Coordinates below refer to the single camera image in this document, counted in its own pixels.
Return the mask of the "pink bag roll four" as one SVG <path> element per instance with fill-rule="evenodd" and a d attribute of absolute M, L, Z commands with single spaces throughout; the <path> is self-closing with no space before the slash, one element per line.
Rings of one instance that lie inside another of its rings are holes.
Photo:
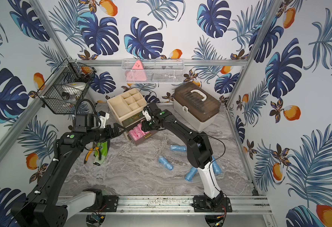
<path fill-rule="evenodd" d="M 143 130 L 142 130 L 142 128 L 141 128 L 141 124 L 138 124 L 137 125 L 137 128 L 139 129 L 139 131 L 140 131 L 140 133 L 142 134 L 142 136 L 145 136 L 147 133 L 146 132 L 144 132 Z"/>

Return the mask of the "pink bag roll two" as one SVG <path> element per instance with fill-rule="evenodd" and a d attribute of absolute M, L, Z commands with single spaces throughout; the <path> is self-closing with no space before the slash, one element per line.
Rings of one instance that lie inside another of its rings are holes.
<path fill-rule="evenodd" d="M 143 137 L 142 134 L 140 133 L 140 131 L 139 131 L 139 129 L 138 129 L 137 127 L 134 127 L 133 130 L 137 133 L 139 139 L 140 139 L 141 137 Z"/>

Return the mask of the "pink bag roll three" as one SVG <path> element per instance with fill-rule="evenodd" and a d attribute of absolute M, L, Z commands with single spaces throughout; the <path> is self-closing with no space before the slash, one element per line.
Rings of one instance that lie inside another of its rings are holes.
<path fill-rule="evenodd" d="M 139 139 L 137 133 L 134 130 L 129 130 L 129 135 L 134 141 L 137 141 Z"/>

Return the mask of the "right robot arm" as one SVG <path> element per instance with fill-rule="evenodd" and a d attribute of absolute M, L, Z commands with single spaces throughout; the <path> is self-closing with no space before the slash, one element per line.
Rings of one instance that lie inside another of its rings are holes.
<path fill-rule="evenodd" d="M 189 163 L 198 170 L 201 177 L 204 195 L 214 204 L 221 203 L 224 194 L 217 184 L 212 168 L 213 151 L 208 136 L 190 129 L 170 111 L 159 109 L 156 103 L 145 106 L 142 114 L 145 116 L 145 120 L 141 122 L 142 130 L 166 129 L 181 139 L 186 146 Z"/>

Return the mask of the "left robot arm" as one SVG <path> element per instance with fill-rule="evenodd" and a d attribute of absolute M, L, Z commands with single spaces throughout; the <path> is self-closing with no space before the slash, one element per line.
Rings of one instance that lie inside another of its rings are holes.
<path fill-rule="evenodd" d="M 106 123 L 106 113 L 76 114 L 73 129 L 53 144 L 54 157 L 46 172 L 25 200 L 14 203 L 11 214 L 21 227 L 62 227 L 78 212 L 104 207 L 99 189 L 87 189 L 59 205 L 58 197 L 73 164 L 90 143 L 107 142 L 119 137 L 125 128 Z"/>

